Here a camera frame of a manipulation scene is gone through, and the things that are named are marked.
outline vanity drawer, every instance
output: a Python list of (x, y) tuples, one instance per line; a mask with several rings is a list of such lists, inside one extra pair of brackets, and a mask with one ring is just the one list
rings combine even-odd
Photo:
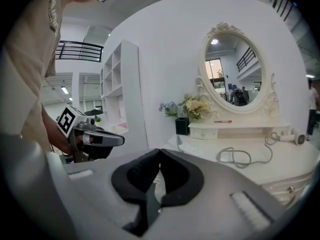
[(292, 193), (283, 192), (283, 193), (273, 194), (272, 196), (276, 198), (283, 206), (290, 208), (299, 199), (304, 188), (305, 187), (297, 189)]
[(263, 184), (262, 187), (272, 195), (292, 193), (299, 189), (303, 189), (306, 185), (308, 185), (312, 175), (313, 172), (282, 181)]
[(216, 140), (218, 137), (217, 129), (190, 128), (190, 136), (194, 139)]

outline black railing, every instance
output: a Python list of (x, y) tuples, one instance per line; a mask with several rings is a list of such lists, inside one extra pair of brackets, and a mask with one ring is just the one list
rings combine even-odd
[(238, 63), (236, 64), (238, 67), (238, 70), (240, 72), (240, 70), (242, 70), (244, 67), (246, 67), (249, 62), (256, 57), (256, 54), (254, 53), (254, 51), (249, 47), (246, 52), (244, 53), (244, 55), (241, 57), (241, 59), (238, 61)]
[(86, 42), (60, 41), (55, 59), (101, 62), (103, 49), (103, 46)]
[[(278, 12), (280, 11), (280, 8), (281, 8), (281, 5), (283, 4), (283, 1), (284, 1), (284, 0), (280, 0), (278, 9), (276, 10), (276, 13), (278, 13)], [(273, 1), (272, 7), (273, 7), (274, 9), (276, 9), (277, 3), (278, 3), (278, 0), (274, 0), (274, 1)], [(290, 3), (290, 8), (289, 8), (288, 12), (286, 13), (286, 15), (283, 17), (284, 12), (285, 12), (285, 10), (286, 10), (286, 8), (287, 8), (287, 6), (288, 6), (289, 3)], [(281, 11), (281, 13), (280, 13), (280, 18), (283, 17), (283, 21), (284, 21), (284, 22), (285, 22), (286, 19), (288, 18), (289, 14), (290, 14), (290, 12), (291, 12), (291, 10), (292, 10), (292, 8), (293, 8), (294, 6), (296, 6), (296, 4), (295, 4), (294, 2), (289, 2), (289, 0), (286, 0), (286, 1), (285, 1), (284, 7), (283, 7), (283, 9), (282, 9), (282, 11)]]

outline background person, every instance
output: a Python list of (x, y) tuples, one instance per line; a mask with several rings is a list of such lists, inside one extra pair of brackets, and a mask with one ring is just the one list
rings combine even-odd
[(242, 86), (242, 91), (244, 93), (244, 98), (246, 100), (246, 102), (249, 104), (250, 100), (249, 100), (249, 92), (246, 90), (246, 87)]
[(3, 59), (19, 75), (36, 97), (21, 135), (36, 141), (44, 151), (51, 145), (71, 155), (67, 138), (60, 132), (40, 101), (45, 77), (56, 73), (56, 49), (60, 41), (63, 11), (71, 2), (86, 3), (94, 0), (32, 0), (17, 20), (3, 46)]
[(245, 98), (245, 94), (243, 93), (242, 90), (238, 89), (238, 87), (235, 84), (232, 86), (232, 92), (230, 95), (230, 103), (232, 103), (233, 101), (234, 101), (234, 105), (239, 107), (242, 107), (248, 104)]
[(314, 133), (314, 128), (317, 118), (317, 104), (319, 104), (319, 96), (317, 90), (312, 87), (312, 80), (308, 79), (309, 92), (308, 92), (308, 101), (309, 101), (309, 120), (308, 127), (306, 130), (306, 140), (310, 140), (310, 136)]

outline flower arrangement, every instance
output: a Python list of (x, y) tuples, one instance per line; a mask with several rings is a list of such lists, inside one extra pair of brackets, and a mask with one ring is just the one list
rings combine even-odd
[(173, 101), (166, 104), (160, 103), (159, 111), (164, 111), (166, 117), (178, 118), (178, 106)]
[(196, 120), (201, 118), (201, 112), (210, 110), (209, 104), (201, 101), (199, 96), (192, 96), (188, 93), (184, 95), (184, 101), (179, 106), (183, 106), (183, 112), (187, 117)]

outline black vase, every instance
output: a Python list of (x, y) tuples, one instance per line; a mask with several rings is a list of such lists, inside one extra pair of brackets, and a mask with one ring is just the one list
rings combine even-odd
[(179, 117), (175, 120), (175, 133), (179, 135), (189, 134), (189, 118)]

